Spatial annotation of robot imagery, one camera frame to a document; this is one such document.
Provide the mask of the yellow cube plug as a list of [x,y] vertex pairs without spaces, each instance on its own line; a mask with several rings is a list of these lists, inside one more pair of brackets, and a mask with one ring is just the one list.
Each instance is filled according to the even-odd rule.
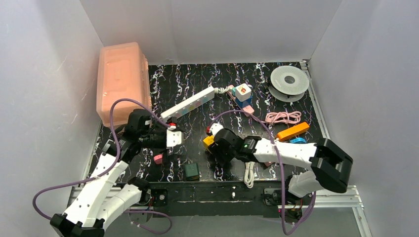
[[204,145],[204,148],[207,151],[209,150],[209,146],[213,143],[214,143],[214,136],[213,135],[207,136],[205,139],[203,139],[203,145]]

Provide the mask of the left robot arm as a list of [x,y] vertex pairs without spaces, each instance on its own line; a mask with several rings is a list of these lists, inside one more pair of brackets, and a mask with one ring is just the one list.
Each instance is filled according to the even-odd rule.
[[139,203],[150,189],[148,181],[134,177],[109,200],[106,199],[116,180],[126,170],[141,148],[163,148],[166,134],[154,132],[151,114],[135,109],[127,124],[115,130],[118,141],[110,137],[93,179],[87,182],[75,201],[62,214],[54,214],[50,225],[61,237],[102,237],[109,225],[133,204]]

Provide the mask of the pink plastic storage box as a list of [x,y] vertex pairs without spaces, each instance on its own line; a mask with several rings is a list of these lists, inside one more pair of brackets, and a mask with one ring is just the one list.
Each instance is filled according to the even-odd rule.
[[106,46],[100,50],[96,111],[105,127],[110,127],[110,109],[121,98],[152,107],[148,61],[138,43]]

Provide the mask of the white power strip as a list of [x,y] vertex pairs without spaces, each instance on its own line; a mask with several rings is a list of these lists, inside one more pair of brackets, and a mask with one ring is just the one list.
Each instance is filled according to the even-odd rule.
[[188,99],[183,100],[179,104],[167,109],[161,113],[161,119],[168,121],[170,118],[180,118],[192,110],[200,107],[204,103],[214,98],[215,92],[214,87],[209,86],[208,88],[200,91],[199,93],[191,96]]

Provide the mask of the white cartoon cube plug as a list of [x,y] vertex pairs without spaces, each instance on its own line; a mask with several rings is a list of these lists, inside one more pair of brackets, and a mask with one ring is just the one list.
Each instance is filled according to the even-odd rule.
[[251,88],[246,83],[236,86],[235,97],[240,101],[249,99],[251,97]]

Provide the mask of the orange power bank socket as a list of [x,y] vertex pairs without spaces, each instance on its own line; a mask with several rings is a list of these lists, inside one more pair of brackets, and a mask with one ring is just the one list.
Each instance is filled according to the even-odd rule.
[[306,131],[309,130],[309,128],[310,128],[310,126],[309,126],[308,123],[302,122],[302,123],[299,123],[299,124],[297,124],[293,127],[290,127],[290,128],[287,128],[287,129],[285,129],[281,132],[278,132],[276,134],[276,138],[281,142],[286,141],[286,140],[289,140],[291,138],[294,138],[296,136],[299,136],[299,135],[305,133]]

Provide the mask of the light blue cube socket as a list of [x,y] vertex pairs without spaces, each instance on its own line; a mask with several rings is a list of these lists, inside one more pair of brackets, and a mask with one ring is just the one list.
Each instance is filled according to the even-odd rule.
[[304,138],[297,137],[297,138],[291,139],[290,143],[292,143],[292,144],[306,144],[307,141]]

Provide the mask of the pink power strip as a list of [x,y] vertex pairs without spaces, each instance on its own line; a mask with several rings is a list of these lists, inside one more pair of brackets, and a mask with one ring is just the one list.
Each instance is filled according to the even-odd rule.
[[235,102],[235,104],[245,112],[250,114],[254,113],[254,109],[251,106],[252,103],[252,91],[249,85],[243,83],[238,86],[229,85],[227,94]]

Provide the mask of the green cube plug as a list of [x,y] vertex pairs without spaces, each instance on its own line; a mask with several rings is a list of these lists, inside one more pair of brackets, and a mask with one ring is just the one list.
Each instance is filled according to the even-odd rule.
[[199,181],[200,172],[197,163],[185,164],[185,178],[186,181]]

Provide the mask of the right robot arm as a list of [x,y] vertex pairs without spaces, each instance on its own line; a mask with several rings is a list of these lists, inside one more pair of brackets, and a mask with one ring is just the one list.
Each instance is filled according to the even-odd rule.
[[212,141],[207,150],[222,166],[236,158],[245,163],[283,163],[306,169],[287,179],[286,194],[301,198],[322,189],[334,193],[347,191],[353,158],[330,139],[293,144],[271,142],[259,136],[240,138],[218,123],[208,129],[208,135]]

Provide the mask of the pink cube plug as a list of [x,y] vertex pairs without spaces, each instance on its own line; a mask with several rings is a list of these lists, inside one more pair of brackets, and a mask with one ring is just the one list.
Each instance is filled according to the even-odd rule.
[[155,162],[155,164],[162,164],[163,163],[163,154],[158,154],[156,156],[153,157],[153,160]]

